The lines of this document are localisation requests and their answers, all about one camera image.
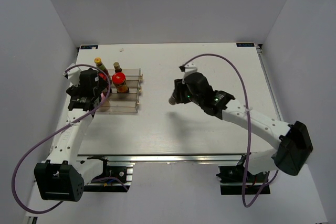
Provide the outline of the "green bottle yellow cap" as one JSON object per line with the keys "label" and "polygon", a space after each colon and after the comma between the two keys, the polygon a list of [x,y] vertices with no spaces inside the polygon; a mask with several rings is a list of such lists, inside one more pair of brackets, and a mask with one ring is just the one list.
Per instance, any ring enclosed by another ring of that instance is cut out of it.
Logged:
{"label": "green bottle yellow cap", "polygon": [[95,62],[95,64],[96,64],[96,67],[98,67],[98,68],[99,68],[100,70],[102,70],[108,77],[110,77],[109,72],[108,72],[107,68],[105,67],[105,65],[103,64],[101,58],[96,57],[96,58],[94,59],[94,62]]}

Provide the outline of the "red lid sauce jar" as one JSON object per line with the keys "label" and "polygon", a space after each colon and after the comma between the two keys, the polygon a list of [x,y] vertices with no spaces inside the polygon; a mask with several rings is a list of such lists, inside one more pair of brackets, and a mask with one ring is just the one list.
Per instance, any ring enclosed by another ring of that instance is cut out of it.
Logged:
{"label": "red lid sauce jar", "polygon": [[112,76],[112,83],[115,86],[117,93],[129,93],[126,76],[122,72],[117,72]]}
{"label": "red lid sauce jar", "polygon": [[104,73],[98,73],[98,76],[102,79],[102,80],[104,80],[105,82],[108,82],[108,77],[104,74]]}

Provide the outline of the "small yellow bottle brown cap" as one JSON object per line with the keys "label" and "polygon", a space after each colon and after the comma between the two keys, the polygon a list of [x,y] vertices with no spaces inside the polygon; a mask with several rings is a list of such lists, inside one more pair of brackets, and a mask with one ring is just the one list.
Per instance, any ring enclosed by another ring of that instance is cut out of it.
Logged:
{"label": "small yellow bottle brown cap", "polygon": [[114,71],[115,71],[115,73],[122,72],[122,68],[121,68],[121,66],[120,66],[120,64],[119,64],[118,62],[115,62],[115,63],[113,64],[113,66],[114,66]]}

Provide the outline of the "small black cap jar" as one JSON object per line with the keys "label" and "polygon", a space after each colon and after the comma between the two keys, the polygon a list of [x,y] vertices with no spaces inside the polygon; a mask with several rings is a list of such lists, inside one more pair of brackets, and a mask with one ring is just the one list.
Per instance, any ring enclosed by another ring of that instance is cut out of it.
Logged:
{"label": "small black cap jar", "polygon": [[176,101],[175,101],[175,99],[173,97],[169,98],[169,104],[170,105],[175,105],[176,104]]}

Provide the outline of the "pink cap white bottle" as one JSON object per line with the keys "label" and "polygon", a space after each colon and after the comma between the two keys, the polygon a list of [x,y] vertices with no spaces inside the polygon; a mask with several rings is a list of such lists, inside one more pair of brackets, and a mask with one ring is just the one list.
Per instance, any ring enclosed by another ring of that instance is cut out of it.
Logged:
{"label": "pink cap white bottle", "polygon": [[110,89],[105,88],[101,93],[101,100],[103,101],[106,97],[109,96],[110,93]]}

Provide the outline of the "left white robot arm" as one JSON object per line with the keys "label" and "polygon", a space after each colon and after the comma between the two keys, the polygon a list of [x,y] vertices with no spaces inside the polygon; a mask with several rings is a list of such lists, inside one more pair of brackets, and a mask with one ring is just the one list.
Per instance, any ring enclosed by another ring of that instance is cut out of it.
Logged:
{"label": "left white robot arm", "polygon": [[72,83],[66,91],[70,96],[66,121],[69,128],[61,132],[47,159],[34,168],[43,200],[79,201],[87,184],[95,178],[104,182],[111,175],[111,168],[100,159],[77,159],[107,83],[92,68],[75,70],[68,79]]}

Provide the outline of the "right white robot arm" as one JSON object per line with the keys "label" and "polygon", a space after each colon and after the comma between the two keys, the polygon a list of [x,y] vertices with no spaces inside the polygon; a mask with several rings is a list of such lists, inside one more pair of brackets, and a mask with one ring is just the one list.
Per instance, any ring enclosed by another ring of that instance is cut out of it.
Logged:
{"label": "right white robot arm", "polygon": [[305,124],[294,124],[271,119],[258,111],[247,110],[233,95],[213,90],[205,76],[192,73],[174,81],[170,104],[193,102],[206,114],[250,130],[272,147],[270,150],[251,153],[238,162],[237,175],[247,182],[256,174],[280,170],[296,176],[313,151]]}

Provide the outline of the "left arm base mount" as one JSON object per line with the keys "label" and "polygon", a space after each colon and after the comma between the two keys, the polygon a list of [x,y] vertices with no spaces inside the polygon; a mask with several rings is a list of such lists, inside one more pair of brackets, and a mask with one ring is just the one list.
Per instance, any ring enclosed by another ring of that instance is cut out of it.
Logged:
{"label": "left arm base mount", "polygon": [[112,161],[104,156],[80,157],[75,164],[84,179],[84,191],[93,193],[126,193],[133,167],[133,163]]}

